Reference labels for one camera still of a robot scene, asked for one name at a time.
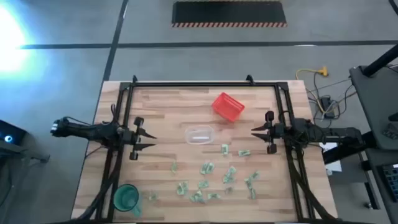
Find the concrete floor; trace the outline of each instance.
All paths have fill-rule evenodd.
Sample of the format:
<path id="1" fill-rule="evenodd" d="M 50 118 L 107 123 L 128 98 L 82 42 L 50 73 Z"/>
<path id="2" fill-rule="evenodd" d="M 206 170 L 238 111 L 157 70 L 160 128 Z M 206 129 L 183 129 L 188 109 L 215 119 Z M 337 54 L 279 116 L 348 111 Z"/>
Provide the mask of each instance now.
<path id="1" fill-rule="evenodd" d="M 398 16 L 387 0 L 282 0 L 289 23 L 278 29 L 172 29 L 171 0 L 130 0 L 120 43 L 217 41 L 397 40 Z M 17 28 L 0 36 L 17 44 L 110 44 L 122 0 L 0 1 L 0 16 Z M 291 80 L 300 68 L 326 65 L 328 78 L 318 87 L 348 78 L 348 69 L 366 65 L 391 45 L 323 47 L 231 47 L 185 49 L 118 49 L 110 80 Z M 50 162 L 26 175 L 8 223 L 68 220 L 80 178 L 87 141 L 53 138 L 49 133 L 62 116 L 91 123 L 94 118 L 109 49 L 2 50 L 0 52 L 0 118 L 26 129 L 28 145 L 49 153 Z M 302 75 L 313 89 L 311 75 Z M 323 88 L 321 95 L 341 97 L 350 81 Z M 369 131 L 356 96 L 332 126 Z M 340 218 L 389 223 L 384 210 L 368 210 L 363 185 L 332 185 Z"/>

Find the green mug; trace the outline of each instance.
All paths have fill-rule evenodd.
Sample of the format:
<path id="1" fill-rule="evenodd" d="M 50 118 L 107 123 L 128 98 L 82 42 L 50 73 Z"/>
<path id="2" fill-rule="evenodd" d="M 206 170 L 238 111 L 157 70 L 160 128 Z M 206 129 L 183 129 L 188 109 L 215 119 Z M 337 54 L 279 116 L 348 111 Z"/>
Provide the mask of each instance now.
<path id="1" fill-rule="evenodd" d="M 120 186 L 113 197 L 113 205 L 120 212 L 131 211 L 136 217 L 141 216 L 141 199 L 137 188 L 131 184 Z"/>

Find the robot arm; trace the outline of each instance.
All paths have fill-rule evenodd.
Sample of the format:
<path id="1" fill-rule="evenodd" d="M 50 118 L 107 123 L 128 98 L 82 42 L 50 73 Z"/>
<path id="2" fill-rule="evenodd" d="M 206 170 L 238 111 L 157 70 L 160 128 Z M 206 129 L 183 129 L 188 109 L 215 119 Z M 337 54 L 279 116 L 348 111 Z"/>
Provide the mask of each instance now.
<path id="1" fill-rule="evenodd" d="M 274 139 L 284 138 L 292 146 L 300 145 L 306 147 L 310 142 L 338 142 L 340 144 L 361 146 L 364 144 L 361 132 L 356 128 L 321 128 L 312 124 L 310 120 L 295 118 L 291 127 L 285 127 L 283 123 L 272 124 L 274 112 L 266 113 L 266 123 L 252 131 L 266 131 L 267 134 L 252 133 L 253 136 L 269 142 L 267 151 L 269 154 L 276 153 Z"/>
<path id="2" fill-rule="evenodd" d="M 139 144 L 141 136 L 147 138 L 154 138 L 147 134 L 145 129 L 141 128 L 144 123 L 144 118 L 136 117 L 134 124 L 137 126 L 136 131 L 130 131 L 129 128 L 120 126 L 117 122 L 112 121 L 109 123 L 101 124 L 78 124 L 69 121 L 68 117 L 55 120 L 51 133 L 55 137 L 68 137 L 76 136 L 85 138 L 89 141 L 96 141 L 103 146 L 110 148 L 116 147 L 123 142 L 124 144 L 133 145 L 133 150 L 130 159 L 137 160 L 138 154 L 136 151 L 141 151 L 145 147 L 154 146 L 155 144 Z"/>

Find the power strip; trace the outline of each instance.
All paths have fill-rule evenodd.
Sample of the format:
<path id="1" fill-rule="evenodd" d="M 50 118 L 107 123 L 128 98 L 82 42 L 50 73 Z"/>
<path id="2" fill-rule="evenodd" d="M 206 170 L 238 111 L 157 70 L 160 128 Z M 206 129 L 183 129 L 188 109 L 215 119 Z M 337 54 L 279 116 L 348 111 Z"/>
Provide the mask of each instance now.
<path id="1" fill-rule="evenodd" d="M 331 105 L 330 96 L 321 97 L 321 98 L 320 98 L 320 103 L 321 103 L 322 109 L 323 109 L 324 111 L 330 110 L 330 105 Z M 324 115 L 324 118 L 325 118 L 325 119 L 333 119 L 333 118 L 335 118 L 335 112 L 332 110 L 332 111 L 326 113 L 326 114 Z"/>

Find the black mat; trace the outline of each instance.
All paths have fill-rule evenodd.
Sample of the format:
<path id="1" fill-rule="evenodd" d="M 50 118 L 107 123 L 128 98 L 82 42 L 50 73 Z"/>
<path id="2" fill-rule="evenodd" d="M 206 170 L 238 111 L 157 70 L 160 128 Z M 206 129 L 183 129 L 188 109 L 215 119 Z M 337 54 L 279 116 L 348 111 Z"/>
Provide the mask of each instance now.
<path id="1" fill-rule="evenodd" d="M 173 27 L 286 27 L 279 1 L 180 1 Z"/>

